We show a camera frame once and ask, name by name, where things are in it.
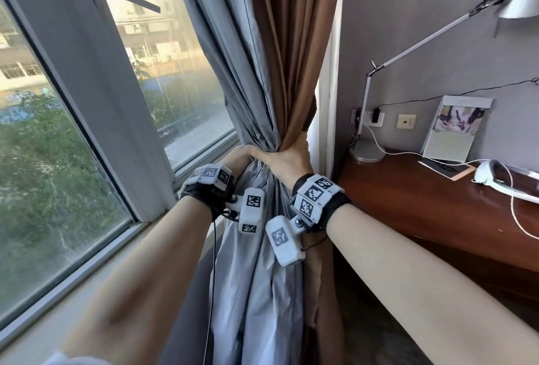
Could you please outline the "person's right forearm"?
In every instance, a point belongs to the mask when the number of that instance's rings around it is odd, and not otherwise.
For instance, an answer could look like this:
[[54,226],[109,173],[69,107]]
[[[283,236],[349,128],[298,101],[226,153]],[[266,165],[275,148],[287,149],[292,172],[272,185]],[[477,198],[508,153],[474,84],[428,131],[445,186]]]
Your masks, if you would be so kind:
[[539,365],[539,333],[483,288],[355,205],[327,234],[435,365]]

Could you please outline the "brown curtain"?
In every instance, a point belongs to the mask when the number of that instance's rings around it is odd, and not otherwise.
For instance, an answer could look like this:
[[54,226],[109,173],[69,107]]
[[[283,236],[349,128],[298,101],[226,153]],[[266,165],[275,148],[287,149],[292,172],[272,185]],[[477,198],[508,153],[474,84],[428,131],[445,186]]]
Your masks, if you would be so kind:
[[[315,87],[333,24],[337,0],[253,0],[271,83],[281,142],[292,146],[313,120]],[[344,329],[334,282],[333,244],[323,233],[303,236],[305,340],[302,358],[318,365],[344,365]]]

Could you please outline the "brown wooden desk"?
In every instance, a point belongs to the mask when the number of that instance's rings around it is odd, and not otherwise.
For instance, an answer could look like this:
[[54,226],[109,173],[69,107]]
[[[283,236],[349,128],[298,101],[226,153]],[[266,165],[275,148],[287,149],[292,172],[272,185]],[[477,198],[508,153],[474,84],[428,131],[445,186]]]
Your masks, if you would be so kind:
[[413,155],[377,163],[348,155],[337,182],[361,210],[489,293],[539,306],[539,240],[515,223],[509,196],[472,177],[452,181]]

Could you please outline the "white headset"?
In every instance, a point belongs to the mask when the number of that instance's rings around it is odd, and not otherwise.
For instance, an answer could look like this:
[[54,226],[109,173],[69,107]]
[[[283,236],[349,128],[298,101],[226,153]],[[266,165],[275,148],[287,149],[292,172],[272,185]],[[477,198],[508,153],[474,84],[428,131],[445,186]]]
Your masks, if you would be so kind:
[[497,166],[501,166],[502,168],[506,169],[508,171],[509,177],[511,177],[511,172],[516,172],[519,175],[523,175],[533,179],[534,181],[536,181],[536,188],[539,191],[539,172],[526,170],[513,165],[505,166],[504,164],[494,159],[488,159],[481,162],[481,164],[475,170],[473,182],[486,185],[504,195],[539,205],[539,196],[532,195],[528,192],[516,189],[513,183],[507,185],[503,181],[496,179],[494,177],[494,172],[495,167]]

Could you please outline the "white left wrist tracker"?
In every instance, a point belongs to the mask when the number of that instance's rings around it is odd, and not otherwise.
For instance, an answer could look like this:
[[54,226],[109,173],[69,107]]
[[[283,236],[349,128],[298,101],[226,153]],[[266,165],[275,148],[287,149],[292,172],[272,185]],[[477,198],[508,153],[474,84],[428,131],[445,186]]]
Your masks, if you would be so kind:
[[234,175],[228,167],[206,164],[184,181],[179,198],[191,196],[210,208],[213,220],[222,216],[238,223],[239,232],[257,233],[263,226],[264,191],[250,187],[238,195],[234,188]]

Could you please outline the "paper booklet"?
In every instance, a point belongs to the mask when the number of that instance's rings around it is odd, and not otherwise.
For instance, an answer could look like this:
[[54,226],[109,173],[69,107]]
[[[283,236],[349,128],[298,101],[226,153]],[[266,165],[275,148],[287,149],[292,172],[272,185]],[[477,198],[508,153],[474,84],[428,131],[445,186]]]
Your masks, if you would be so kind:
[[470,164],[444,163],[425,157],[419,159],[418,163],[452,181],[466,177],[476,170],[476,167]]

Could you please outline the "person's left hand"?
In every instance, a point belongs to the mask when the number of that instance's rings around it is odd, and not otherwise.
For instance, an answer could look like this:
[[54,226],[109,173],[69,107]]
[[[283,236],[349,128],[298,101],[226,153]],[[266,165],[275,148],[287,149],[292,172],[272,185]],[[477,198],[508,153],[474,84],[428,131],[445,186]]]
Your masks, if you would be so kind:
[[219,162],[228,168],[235,179],[239,178],[246,168],[253,162],[250,146],[237,146],[226,154]]

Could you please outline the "silver desk lamp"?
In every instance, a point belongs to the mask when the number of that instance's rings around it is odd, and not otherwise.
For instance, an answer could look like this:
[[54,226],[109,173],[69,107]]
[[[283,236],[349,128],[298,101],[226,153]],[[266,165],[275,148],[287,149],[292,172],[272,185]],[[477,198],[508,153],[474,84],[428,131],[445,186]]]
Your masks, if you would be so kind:
[[517,20],[526,19],[539,16],[539,0],[481,0],[475,7],[471,8],[464,15],[458,19],[447,24],[443,28],[437,30],[426,38],[418,41],[416,44],[410,46],[408,49],[402,51],[400,54],[392,57],[391,59],[381,64],[371,62],[373,68],[366,75],[366,83],[363,92],[363,101],[360,107],[360,111],[356,112],[356,127],[353,139],[348,146],[349,154],[355,160],[363,163],[375,163],[381,161],[386,153],[383,149],[380,149],[377,144],[370,141],[363,141],[361,139],[363,128],[367,126],[366,114],[367,114],[367,101],[369,96],[370,84],[375,74],[383,69],[388,68],[394,62],[402,59],[408,54],[421,48],[428,42],[450,31],[461,23],[471,19],[471,17],[478,15],[482,11],[494,6],[499,6],[497,10],[497,20]]

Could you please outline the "person's left forearm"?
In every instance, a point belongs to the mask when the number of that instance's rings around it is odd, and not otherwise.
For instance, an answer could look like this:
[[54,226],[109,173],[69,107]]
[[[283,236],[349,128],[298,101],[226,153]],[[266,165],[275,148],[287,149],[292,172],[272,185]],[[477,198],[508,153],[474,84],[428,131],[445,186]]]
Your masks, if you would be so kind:
[[155,365],[188,293],[212,223],[182,198],[111,273],[61,352],[110,365]]

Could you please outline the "white wall socket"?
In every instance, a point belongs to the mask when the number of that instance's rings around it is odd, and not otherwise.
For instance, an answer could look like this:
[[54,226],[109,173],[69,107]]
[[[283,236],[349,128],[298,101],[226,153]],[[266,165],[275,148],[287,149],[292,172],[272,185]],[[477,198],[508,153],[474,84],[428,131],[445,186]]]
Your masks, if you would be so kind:
[[[354,126],[357,126],[356,124],[358,124],[360,121],[360,112],[361,112],[360,108],[353,109],[351,111],[351,124],[353,124]],[[366,112],[363,119],[363,125],[369,126],[369,127],[381,128],[383,126],[385,112],[382,112],[381,110],[379,110],[377,112],[378,117],[375,117],[375,118],[373,118],[373,114],[374,114],[374,111]]]

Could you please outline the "grey curtain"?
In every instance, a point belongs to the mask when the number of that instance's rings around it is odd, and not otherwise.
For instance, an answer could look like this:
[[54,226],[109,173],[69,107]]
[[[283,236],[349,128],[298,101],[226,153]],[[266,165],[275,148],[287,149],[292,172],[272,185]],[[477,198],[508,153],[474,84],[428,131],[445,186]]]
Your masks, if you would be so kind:
[[[284,137],[271,62],[269,0],[184,0],[241,144],[275,152]],[[283,267],[264,228],[227,222],[214,272],[213,365],[301,365],[302,266]]]

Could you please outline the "white right wrist tracker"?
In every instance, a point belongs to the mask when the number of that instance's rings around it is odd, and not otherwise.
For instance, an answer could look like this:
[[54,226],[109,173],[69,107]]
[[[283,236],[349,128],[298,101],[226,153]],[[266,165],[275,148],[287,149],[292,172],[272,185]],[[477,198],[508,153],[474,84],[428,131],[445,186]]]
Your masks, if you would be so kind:
[[265,226],[278,263],[287,267],[303,261],[306,251],[318,243],[303,246],[301,236],[325,232],[332,214],[352,203],[345,191],[325,176],[306,174],[299,178],[289,206],[293,217],[276,216]]

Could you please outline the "grey framed window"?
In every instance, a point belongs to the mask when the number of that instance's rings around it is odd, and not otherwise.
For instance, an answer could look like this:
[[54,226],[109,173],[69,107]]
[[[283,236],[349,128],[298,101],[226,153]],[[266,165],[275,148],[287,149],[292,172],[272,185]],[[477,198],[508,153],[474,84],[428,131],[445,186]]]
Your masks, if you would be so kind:
[[237,143],[173,169],[106,0],[0,0],[0,347]]

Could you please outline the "person's right hand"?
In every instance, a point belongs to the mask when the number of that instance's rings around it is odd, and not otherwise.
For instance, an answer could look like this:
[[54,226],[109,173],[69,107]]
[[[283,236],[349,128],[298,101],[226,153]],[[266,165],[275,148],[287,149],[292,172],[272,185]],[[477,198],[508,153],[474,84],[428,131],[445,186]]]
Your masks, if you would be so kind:
[[290,191],[301,177],[314,173],[305,131],[287,150],[273,153],[273,161],[263,162],[263,164],[268,166],[279,182]]

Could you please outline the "standing picture card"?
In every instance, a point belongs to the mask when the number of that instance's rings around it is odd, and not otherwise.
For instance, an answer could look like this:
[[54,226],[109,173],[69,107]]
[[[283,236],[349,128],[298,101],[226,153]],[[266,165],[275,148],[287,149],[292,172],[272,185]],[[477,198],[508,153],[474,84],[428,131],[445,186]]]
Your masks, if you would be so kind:
[[423,157],[463,163],[494,99],[444,95],[422,146]]

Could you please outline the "white wrist tracker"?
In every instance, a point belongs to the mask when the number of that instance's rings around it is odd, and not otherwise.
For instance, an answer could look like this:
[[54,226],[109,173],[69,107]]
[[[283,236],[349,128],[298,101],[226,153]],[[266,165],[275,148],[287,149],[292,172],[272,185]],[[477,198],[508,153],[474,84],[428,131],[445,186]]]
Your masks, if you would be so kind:
[[306,174],[299,178],[289,206],[293,217],[276,216],[265,226],[278,263],[287,267],[303,261],[306,251],[318,243],[303,246],[301,236],[325,232],[332,214],[352,203],[345,191],[325,176]]
[[228,167],[206,164],[184,181],[179,198],[191,196],[210,208],[213,220],[222,216],[238,223],[239,232],[257,233],[263,226],[264,191],[250,187],[238,195],[234,188],[234,175]]

